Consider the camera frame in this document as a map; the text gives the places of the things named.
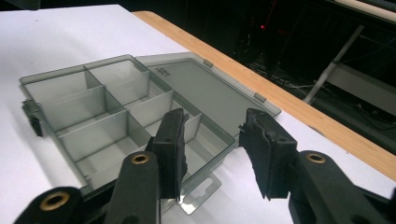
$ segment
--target translucent gray plastic box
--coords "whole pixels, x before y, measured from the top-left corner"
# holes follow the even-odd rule
[[[192,53],[136,59],[125,55],[23,77],[21,85],[38,108],[29,116],[52,135],[84,186],[83,193],[115,180],[123,158],[144,150],[172,109],[183,108],[189,118],[182,198],[237,147],[238,126],[247,108],[280,113],[264,97]]]

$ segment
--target mounting hole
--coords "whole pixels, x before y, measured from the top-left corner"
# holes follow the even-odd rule
[[[309,161],[315,162],[315,163],[324,163],[326,162],[326,159],[319,154],[316,153],[310,153],[306,155]]]
[[[69,201],[70,195],[64,191],[58,191],[48,195],[40,204],[43,211],[55,210]]]
[[[149,160],[149,156],[148,155],[144,155],[144,154],[135,155],[135,156],[132,157],[132,163],[134,163],[134,164],[142,164],[142,163],[145,163],[148,160]]]
[[[183,199],[183,203],[192,204],[194,200],[205,197],[207,194],[206,190],[209,189],[210,185],[212,184],[213,180],[210,177],[207,178],[195,189],[193,189],[192,192],[186,195],[186,197]]]

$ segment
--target black cable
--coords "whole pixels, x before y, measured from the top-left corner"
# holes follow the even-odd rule
[[[373,126],[374,128],[376,128],[376,129],[378,129],[378,130],[380,130],[380,131],[389,131],[389,130],[396,129],[396,125],[393,125],[392,127],[388,127],[388,128],[378,127],[378,126],[376,126],[375,124],[373,124],[373,123],[368,119],[368,117],[371,118],[371,119],[372,119],[372,117],[371,117],[371,116],[368,116],[368,115],[365,115],[365,113],[367,113],[365,110],[363,110],[363,109],[362,109],[361,107],[359,107],[358,105],[354,105],[353,108],[358,112],[358,114],[361,115],[362,118],[364,118],[364,119],[367,121],[367,123],[369,123],[371,126]],[[380,122],[383,122],[383,123],[387,123],[387,122],[382,121],[382,120],[380,120],[380,119],[375,119],[375,120],[380,121]]]
[[[391,44],[395,39],[396,39],[396,38],[393,37],[388,43],[386,43],[385,45],[382,45],[381,48],[378,48],[378,49],[376,49],[376,50],[373,50],[373,51],[371,51],[371,52],[368,52],[368,53],[363,54],[363,55],[361,55],[361,56],[359,56],[359,57],[356,57],[356,58],[352,58],[352,59],[348,59],[348,60],[343,60],[343,61],[341,61],[341,62],[339,62],[339,63],[350,63],[350,62],[353,62],[353,61],[360,60],[360,59],[362,59],[362,58],[368,57],[368,56],[370,56],[370,55],[372,55],[372,54],[375,54],[375,53],[379,52],[380,50],[386,48],[386,47],[387,47],[389,44]]]
[[[365,36],[365,35],[361,35],[361,38],[366,39],[366,40],[369,40],[369,41],[371,41],[371,42],[374,42],[374,43],[376,43],[377,45],[381,45],[381,46],[383,46],[383,47],[385,47],[385,48],[387,48],[387,49],[396,50],[396,48],[391,47],[391,46],[389,45],[390,43],[388,43],[388,44],[383,44],[383,43],[381,43],[381,42],[379,42],[379,41],[377,41],[377,40],[374,40],[374,39],[372,39],[372,38],[369,38],[369,37],[367,37],[367,36]]]
[[[380,68],[382,68],[383,66],[387,65],[387,63],[392,62],[393,60],[396,59],[396,55],[394,55],[393,57],[391,57],[390,59],[382,62],[379,66],[376,67],[376,69],[374,69],[373,71],[369,72],[368,75],[372,75],[374,72],[376,72],[377,70],[379,70]]]

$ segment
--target plastic divider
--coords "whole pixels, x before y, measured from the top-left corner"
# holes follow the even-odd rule
[[[174,92],[169,91],[127,109],[143,127],[148,127],[150,124],[160,121],[163,115],[173,108],[173,99]]]
[[[42,101],[61,98],[66,95],[101,86],[99,81],[84,67],[80,67],[78,70],[74,70],[74,72],[75,73],[72,74],[66,73],[61,77],[29,83],[25,87],[29,93],[34,96],[35,101],[41,103]]]
[[[97,150],[121,140],[127,133],[126,112],[96,121],[61,136],[61,142],[74,161],[90,156]]]
[[[104,85],[118,83],[120,80],[139,76],[148,69],[139,69],[131,61],[111,63],[103,66],[89,67],[90,72]]]
[[[202,114],[199,114],[189,120],[184,124],[184,141],[186,143],[190,142],[192,138],[198,133],[199,125],[201,124]]]
[[[87,177],[88,182],[90,183],[90,187],[93,189],[99,189],[103,185],[109,183],[117,179],[120,173],[120,168],[122,166],[122,161],[125,156],[136,152],[136,151],[143,151],[146,146],[142,146],[138,149],[135,149],[129,153],[119,153],[114,155],[114,151],[107,150],[100,155],[101,157],[107,156],[110,158],[111,163],[109,162],[108,165],[103,165],[103,158],[97,157],[89,157],[83,161],[78,162],[78,167],[80,168],[81,172]]]
[[[41,108],[54,131],[72,126],[106,112],[105,89],[96,87],[41,102]]]
[[[106,87],[122,105],[129,104],[149,94],[149,72],[120,80]]]

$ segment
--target white table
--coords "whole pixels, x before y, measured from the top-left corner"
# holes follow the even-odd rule
[[[0,223],[13,222],[48,189],[79,187],[51,139],[31,129],[21,110],[19,78],[124,54],[185,51],[119,6],[0,12]],[[356,185],[390,197],[395,181],[286,112],[277,121],[299,150],[328,154]],[[244,149],[232,151],[215,175],[222,186],[202,207],[187,216],[174,206],[163,223],[291,223],[288,200],[262,199]]]

